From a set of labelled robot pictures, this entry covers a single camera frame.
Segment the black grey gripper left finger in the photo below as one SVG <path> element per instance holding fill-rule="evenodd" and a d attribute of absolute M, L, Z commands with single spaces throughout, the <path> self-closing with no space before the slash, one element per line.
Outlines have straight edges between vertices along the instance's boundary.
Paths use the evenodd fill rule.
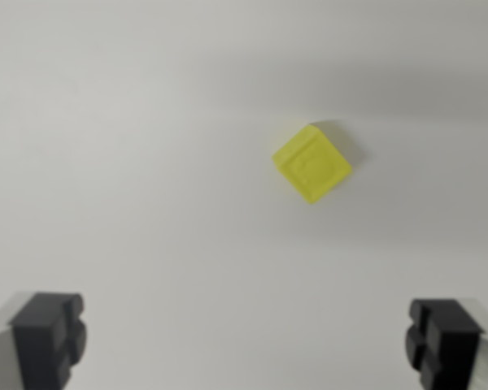
<path fill-rule="evenodd" d="M 87 328 L 79 293 L 18 292 L 0 307 L 0 389 L 64 389 Z"/>

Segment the black grey gripper right finger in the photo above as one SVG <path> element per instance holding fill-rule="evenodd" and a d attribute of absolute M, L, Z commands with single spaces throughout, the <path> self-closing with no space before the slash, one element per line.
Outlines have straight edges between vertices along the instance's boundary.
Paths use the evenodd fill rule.
<path fill-rule="evenodd" d="M 488 389 L 488 310 L 477 300 L 415 299 L 405 352 L 426 390 Z"/>

